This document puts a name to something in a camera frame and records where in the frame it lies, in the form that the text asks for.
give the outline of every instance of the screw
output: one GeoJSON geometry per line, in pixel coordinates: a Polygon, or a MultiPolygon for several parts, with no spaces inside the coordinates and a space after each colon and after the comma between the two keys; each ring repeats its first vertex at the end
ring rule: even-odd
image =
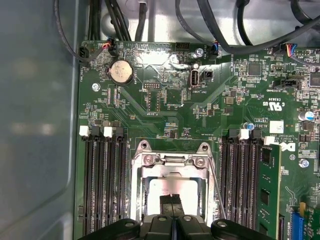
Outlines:
{"type": "Polygon", "coordinates": [[[227,226],[227,224],[224,221],[218,221],[217,224],[222,228],[225,228],[227,226]]]}
{"type": "Polygon", "coordinates": [[[197,48],[194,53],[198,58],[201,58],[204,56],[205,51],[202,48],[197,48]]]}
{"type": "Polygon", "coordinates": [[[154,163],[154,158],[151,156],[151,155],[146,155],[144,158],[143,158],[143,163],[145,165],[152,165],[154,163]]]}
{"type": "Polygon", "coordinates": [[[305,158],[302,158],[299,161],[299,166],[301,168],[307,168],[307,167],[309,167],[309,161],[307,159],[305,159],[305,158]]]}
{"type": "Polygon", "coordinates": [[[187,222],[190,222],[191,219],[192,219],[192,217],[190,217],[190,216],[184,216],[184,217],[183,217],[183,220],[185,220],[185,221],[187,221],[187,222]]]}
{"type": "Polygon", "coordinates": [[[160,216],[160,217],[158,217],[158,220],[163,222],[163,221],[167,220],[167,218],[165,216],[160,216]]]}
{"type": "Polygon", "coordinates": [[[94,83],[94,84],[92,84],[91,88],[93,91],[98,92],[100,90],[100,84],[94,83]]]}
{"type": "Polygon", "coordinates": [[[205,160],[201,157],[198,157],[196,160],[195,160],[195,165],[199,168],[202,168],[204,165],[205,165],[205,160]]]}

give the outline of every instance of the black cable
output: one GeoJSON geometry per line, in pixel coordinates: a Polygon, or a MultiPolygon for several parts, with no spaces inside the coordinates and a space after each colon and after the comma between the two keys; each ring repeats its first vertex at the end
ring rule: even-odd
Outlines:
{"type": "Polygon", "coordinates": [[[105,1],[106,7],[108,8],[108,12],[110,14],[111,21],[112,21],[116,36],[120,41],[124,41],[125,38],[122,35],[118,19],[116,17],[115,12],[114,12],[114,8],[112,7],[110,0],[104,0],[104,1],[105,1]]]}
{"type": "Polygon", "coordinates": [[[205,24],[207,25],[208,29],[212,33],[212,35],[215,37],[215,39],[219,42],[221,47],[230,54],[235,55],[244,55],[244,54],[252,54],[258,51],[261,51],[263,49],[272,48],[274,46],[277,46],[279,44],[285,43],[290,41],[291,39],[294,39],[298,37],[299,35],[303,34],[316,24],[320,22],[320,16],[317,16],[314,20],[310,21],[306,25],[299,27],[295,31],[292,31],[286,35],[283,35],[281,37],[278,37],[274,40],[254,45],[254,46],[244,46],[244,47],[233,47],[228,44],[226,39],[224,38],[219,25],[215,19],[215,16],[211,10],[211,6],[208,2],[208,0],[197,0],[203,20],[205,21],[205,24]]]}
{"type": "Polygon", "coordinates": [[[122,30],[123,36],[124,36],[124,40],[125,41],[131,41],[131,37],[130,37],[130,33],[125,21],[125,17],[122,14],[122,11],[120,9],[120,6],[117,2],[117,0],[110,0],[114,9],[114,14],[116,15],[119,24],[120,24],[120,29],[122,30]]]}
{"type": "Polygon", "coordinates": [[[245,30],[245,25],[244,25],[244,11],[245,11],[245,6],[240,6],[238,8],[238,13],[236,16],[236,21],[238,25],[238,31],[240,34],[240,37],[242,41],[244,42],[245,45],[247,46],[253,46],[252,42],[249,40],[246,30],[245,30]]]}
{"type": "Polygon", "coordinates": [[[181,10],[180,10],[180,2],[181,0],[175,0],[175,15],[180,23],[180,25],[183,27],[183,29],[190,34],[191,36],[193,36],[195,39],[197,39],[198,41],[200,41],[201,43],[208,45],[208,46],[212,46],[213,42],[209,41],[209,40],[205,40],[204,38],[202,38],[200,35],[198,35],[186,22],[186,20],[184,19],[184,17],[181,14],[181,10]]]}
{"type": "Polygon", "coordinates": [[[142,35],[144,33],[145,23],[147,18],[147,4],[140,3],[139,6],[139,22],[138,26],[136,27],[134,41],[141,42],[142,35]]]}
{"type": "MultiPolygon", "coordinates": [[[[299,0],[291,0],[290,3],[291,11],[294,15],[294,17],[303,25],[306,25],[310,21],[312,21],[312,18],[309,17],[300,7],[299,0]]],[[[312,27],[314,30],[320,32],[320,25],[315,25],[312,27]]]]}
{"type": "Polygon", "coordinates": [[[93,35],[94,40],[99,41],[100,38],[100,17],[101,17],[101,2],[100,0],[94,0],[93,11],[93,35]]]}
{"type": "Polygon", "coordinates": [[[88,40],[94,39],[94,0],[89,0],[88,40]]]}
{"type": "Polygon", "coordinates": [[[72,47],[69,45],[68,40],[65,36],[64,30],[62,28],[61,20],[60,20],[60,11],[59,11],[59,0],[54,0],[53,10],[54,10],[55,23],[58,28],[60,38],[61,38],[64,46],[68,50],[68,52],[71,53],[76,59],[78,59],[79,61],[82,61],[82,62],[89,63],[92,60],[96,59],[102,53],[104,48],[103,47],[99,48],[91,57],[88,57],[88,58],[84,58],[84,57],[79,56],[79,54],[75,53],[74,50],[72,49],[72,47]]]}

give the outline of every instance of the integrated circuit chip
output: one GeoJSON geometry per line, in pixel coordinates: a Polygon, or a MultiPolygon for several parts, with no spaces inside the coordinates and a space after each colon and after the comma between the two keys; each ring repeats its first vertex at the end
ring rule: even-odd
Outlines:
{"type": "Polygon", "coordinates": [[[261,75],[261,64],[260,63],[249,63],[248,75],[249,76],[260,76],[261,75]]]}
{"type": "Polygon", "coordinates": [[[310,74],[310,87],[320,87],[320,72],[310,74]]]}

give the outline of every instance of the motherboard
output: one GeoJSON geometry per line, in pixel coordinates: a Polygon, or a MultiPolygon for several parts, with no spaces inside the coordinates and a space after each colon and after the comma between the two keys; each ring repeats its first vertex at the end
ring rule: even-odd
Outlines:
{"type": "Polygon", "coordinates": [[[320,239],[319,101],[318,69],[272,48],[115,42],[80,67],[74,239],[173,194],[208,226],[223,208],[274,239],[320,239]]]}

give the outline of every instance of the blue expansion slot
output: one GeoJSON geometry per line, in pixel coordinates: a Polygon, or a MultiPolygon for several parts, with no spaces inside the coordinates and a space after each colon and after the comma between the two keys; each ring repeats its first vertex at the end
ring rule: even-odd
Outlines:
{"type": "Polygon", "coordinates": [[[291,214],[291,240],[304,239],[304,220],[298,212],[291,214]]]}

